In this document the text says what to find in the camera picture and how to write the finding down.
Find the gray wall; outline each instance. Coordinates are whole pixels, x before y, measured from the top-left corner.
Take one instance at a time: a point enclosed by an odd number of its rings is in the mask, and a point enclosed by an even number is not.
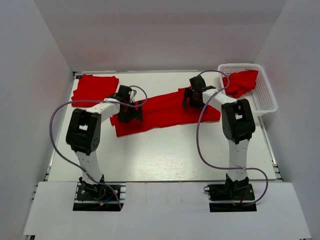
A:
[[[286,0],[35,0],[73,71],[252,63]]]
[[[21,238],[52,152],[49,119],[68,96],[71,81],[34,2],[0,1],[0,239]]]
[[[255,62],[271,82],[278,111],[264,118],[280,171],[293,183],[320,240],[320,1],[288,0]]]

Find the white basket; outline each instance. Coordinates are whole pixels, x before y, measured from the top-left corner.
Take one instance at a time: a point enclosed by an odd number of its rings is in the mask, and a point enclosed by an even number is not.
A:
[[[247,99],[250,103],[252,114],[255,116],[262,116],[266,113],[273,113],[277,111],[278,105],[269,84],[268,78],[262,66],[250,63],[227,63],[220,64],[218,70],[230,76],[233,73],[238,73],[247,70],[258,70],[259,74],[256,78],[255,89],[247,92],[239,97],[239,99]],[[222,81],[223,75],[219,73],[221,86],[224,87]]]

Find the folded red cloth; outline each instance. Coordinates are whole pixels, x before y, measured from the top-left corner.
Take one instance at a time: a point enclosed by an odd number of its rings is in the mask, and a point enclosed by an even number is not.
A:
[[[77,89],[73,91],[72,100],[103,100],[116,92],[119,79],[115,76],[83,75]],[[94,102],[72,103],[73,107],[92,107]]]
[[[250,92],[252,89],[256,88],[257,76],[259,71],[257,70],[248,70],[248,71],[240,71],[234,72],[229,76],[230,85],[225,90],[227,95],[232,95],[234,98],[239,98],[243,94]],[[223,85],[226,86],[228,84],[228,80],[226,77],[222,79]]]
[[[184,88],[177,92],[148,98],[142,106],[143,121],[131,120],[128,123],[119,122],[118,116],[110,118],[115,126],[117,137],[148,131],[153,128],[165,128],[181,124],[197,123],[201,110],[194,107],[183,107]],[[201,122],[216,122],[220,120],[220,112],[208,106]]]

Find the crumpled red cloth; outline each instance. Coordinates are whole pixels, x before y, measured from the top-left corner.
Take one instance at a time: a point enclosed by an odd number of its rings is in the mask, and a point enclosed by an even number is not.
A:
[[[115,126],[117,137],[136,134],[151,130],[153,128],[165,128],[181,124],[194,124],[198,122],[201,109],[194,107],[183,107],[184,88],[177,92],[148,98],[142,106],[143,121],[131,120],[130,122],[119,122],[118,116],[110,118],[111,124]],[[220,120],[220,112],[208,106],[204,111],[201,122],[216,122]]]
[[[117,91],[119,79],[115,76],[83,75],[78,87],[73,91],[72,100],[104,100]],[[72,103],[73,107],[92,107],[94,102]]]
[[[247,70],[234,72],[229,76],[230,85],[225,90],[225,94],[232,95],[234,98],[239,98],[247,92],[250,92],[252,89],[256,88],[257,76],[259,71],[257,70]],[[228,84],[226,77],[222,79],[223,85]]]

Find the purple cable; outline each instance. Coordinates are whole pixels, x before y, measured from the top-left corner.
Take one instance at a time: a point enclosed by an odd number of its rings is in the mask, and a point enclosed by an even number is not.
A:
[[[241,170],[243,170],[243,169],[245,169],[245,170],[256,170],[256,171],[261,172],[261,173],[264,175],[265,181],[266,181],[266,182],[265,182],[265,189],[264,189],[262,195],[261,195],[257,200],[255,200],[255,201],[253,201],[253,202],[251,202],[251,203],[248,203],[248,204],[243,204],[243,206],[251,206],[251,205],[256,204],[257,202],[259,202],[259,201],[266,195],[266,193],[267,193],[268,186],[269,186],[269,180],[268,180],[268,176],[266,175],[266,173],[265,173],[264,171],[262,171],[261,169],[257,168],[257,167],[248,167],[248,168],[245,167],[245,168],[243,168],[243,167],[221,167],[221,166],[214,166],[214,165],[208,163],[208,162],[205,160],[205,158],[203,157],[202,153],[201,153],[200,144],[199,144],[199,128],[200,128],[200,123],[201,123],[202,116],[204,115],[204,112],[205,112],[208,104],[210,103],[210,101],[211,101],[219,92],[225,90],[225,89],[228,88],[229,85],[230,85],[229,77],[228,77],[224,72],[219,71],[219,70],[206,70],[206,71],[200,72],[200,73],[198,74],[198,76],[200,76],[201,74],[206,73],[206,72],[216,72],[216,73],[220,73],[220,74],[222,74],[222,75],[224,75],[224,76],[226,77],[228,83],[227,83],[227,85],[226,85],[225,87],[223,87],[223,88],[219,89],[217,92],[215,92],[215,93],[209,98],[209,100],[204,104],[204,106],[203,106],[203,108],[202,108],[202,111],[201,111],[200,116],[199,116],[198,123],[197,123],[197,125],[196,125],[196,148],[197,148],[197,150],[198,150],[198,154],[199,154],[201,160],[202,160],[206,165],[208,165],[209,167],[214,168],[214,169],[218,169],[218,170],[236,170],[236,169],[241,169]]]
[[[95,179],[90,175],[90,173],[87,172],[87,170],[86,170],[84,167],[82,167],[82,166],[80,166],[79,164],[76,164],[75,162],[71,161],[70,159],[68,159],[66,156],[64,156],[64,155],[58,150],[57,145],[56,145],[55,140],[54,140],[53,122],[54,122],[54,118],[55,118],[55,115],[57,114],[57,112],[58,112],[61,108],[63,108],[64,106],[66,106],[66,105],[68,105],[68,104],[72,104],[72,103],[97,103],[97,104],[98,104],[98,103],[112,103],[112,104],[124,105],[124,106],[130,107],[130,108],[136,108],[136,107],[140,107],[140,106],[144,105],[144,104],[147,102],[147,100],[148,100],[148,96],[147,96],[147,93],[145,92],[145,90],[143,90],[141,87],[136,86],[136,85],[132,85],[132,86],[129,86],[129,87],[130,87],[130,88],[138,88],[138,89],[140,89],[140,90],[144,93],[144,95],[145,95],[145,101],[144,101],[143,103],[141,103],[141,104],[134,105],[134,106],[133,106],[133,105],[130,105],[130,104],[128,104],[128,103],[123,103],[123,102],[119,102],[119,101],[112,101],[112,100],[107,100],[107,101],[104,101],[104,100],[73,100],[73,101],[68,101],[68,102],[65,102],[65,103],[61,104],[60,106],[58,106],[58,107],[54,110],[54,112],[53,112],[52,115],[51,115],[50,124],[49,124],[50,141],[51,141],[52,146],[53,146],[54,150],[56,151],[56,153],[57,153],[61,158],[63,158],[64,160],[66,160],[68,163],[70,163],[70,164],[76,166],[77,168],[81,169],[81,170],[88,176],[88,178],[89,178],[92,182],[94,182],[94,183],[96,183],[96,184],[100,184],[100,185],[103,185],[103,186],[108,187],[108,188],[112,191],[112,193],[114,194],[114,196],[115,196],[115,198],[116,198],[116,201],[117,201],[117,203],[118,203],[118,205],[119,205],[120,210],[122,209],[120,200],[119,200],[119,198],[118,198],[115,190],[114,190],[109,184],[104,183],[104,182],[99,182],[99,181],[95,180]]]

